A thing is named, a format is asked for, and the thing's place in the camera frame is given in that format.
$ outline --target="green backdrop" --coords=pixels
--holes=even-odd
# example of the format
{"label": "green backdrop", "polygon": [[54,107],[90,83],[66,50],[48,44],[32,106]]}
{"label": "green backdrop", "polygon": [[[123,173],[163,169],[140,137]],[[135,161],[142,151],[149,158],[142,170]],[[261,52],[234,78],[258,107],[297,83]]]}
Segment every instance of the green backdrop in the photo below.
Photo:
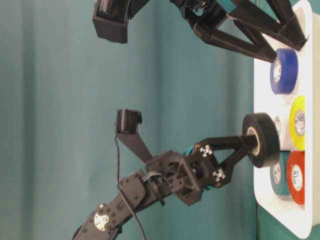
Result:
{"label": "green backdrop", "polygon": [[[148,3],[124,45],[97,38],[92,13],[85,0],[1,3],[1,240],[71,239],[115,197],[117,108],[142,111],[154,155],[239,134],[253,111],[253,60],[202,43],[169,1]],[[230,22],[222,28],[235,32]],[[120,151],[121,176],[143,167]],[[279,225],[263,211],[261,239]],[[152,240],[256,239],[253,168],[245,159],[232,183],[201,202],[186,207],[171,196],[139,217]],[[141,239],[133,220],[118,239]]]}

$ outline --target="black tape roll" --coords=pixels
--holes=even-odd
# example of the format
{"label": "black tape roll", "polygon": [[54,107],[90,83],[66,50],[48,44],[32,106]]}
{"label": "black tape roll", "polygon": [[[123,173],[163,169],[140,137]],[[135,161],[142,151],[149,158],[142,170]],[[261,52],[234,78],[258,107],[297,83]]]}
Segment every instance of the black tape roll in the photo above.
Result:
{"label": "black tape roll", "polygon": [[270,167],[280,159],[280,143],[274,121],[268,114],[248,114],[243,119],[242,133],[255,135],[258,146],[249,154],[252,164],[257,168]]}

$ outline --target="blue tape roll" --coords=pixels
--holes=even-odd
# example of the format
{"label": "blue tape roll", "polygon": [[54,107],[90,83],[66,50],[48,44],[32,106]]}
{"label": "blue tape roll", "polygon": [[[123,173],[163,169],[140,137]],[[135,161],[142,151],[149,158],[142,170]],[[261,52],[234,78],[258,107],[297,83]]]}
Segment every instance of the blue tape roll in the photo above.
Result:
{"label": "blue tape roll", "polygon": [[270,83],[274,94],[291,94],[298,77],[298,57],[295,50],[279,48],[271,64]]}
{"label": "blue tape roll", "polygon": [[290,195],[287,183],[287,162],[289,155],[289,151],[282,151],[279,162],[270,167],[270,181],[273,191],[277,195]]}

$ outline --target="teal tape roll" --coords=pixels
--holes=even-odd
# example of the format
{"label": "teal tape roll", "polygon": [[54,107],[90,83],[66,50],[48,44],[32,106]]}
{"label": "teal tape roll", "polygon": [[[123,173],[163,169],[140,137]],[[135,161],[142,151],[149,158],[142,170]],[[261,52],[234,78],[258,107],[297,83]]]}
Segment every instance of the teal tape roll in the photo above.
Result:
{"label": "teal tape roll", "polygon": [[273,191],[277,195],[290,195],[287,183],[287,162],[289,155],[289,151],[282,151],[279,162],[270,167],[270,181]]}

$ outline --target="black cable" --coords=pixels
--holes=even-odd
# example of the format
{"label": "black cable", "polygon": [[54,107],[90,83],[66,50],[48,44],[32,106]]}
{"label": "black cable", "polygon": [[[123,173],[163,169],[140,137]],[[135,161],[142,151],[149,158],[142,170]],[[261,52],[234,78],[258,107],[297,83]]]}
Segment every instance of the black cable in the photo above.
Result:
{"label": "black cable", "polygon": [[120,173],[120,151],[119,151],[119,144],[118,144],[118,140],[117,140],[117,135],[114,135],[114,142],[115,142],[115,147],[116,147],[116,187],[118,188],[118,191],[125,203],[125,205],[127,206],[127,208],[129,209],[130,213],[132,214],[132,216],[134,217],[136,223],[139,226],[141,235],[142,235],[142,239],[143,240],[147,240],[146,239],[146,235],[145,235],[145,231],[137,217],[137,215],[135,214],[134,210],[131,208],[131,206],[129,205],[126,197],[124,196],[124,194],[122,193],[120,184],[119,184],[119,173]]}

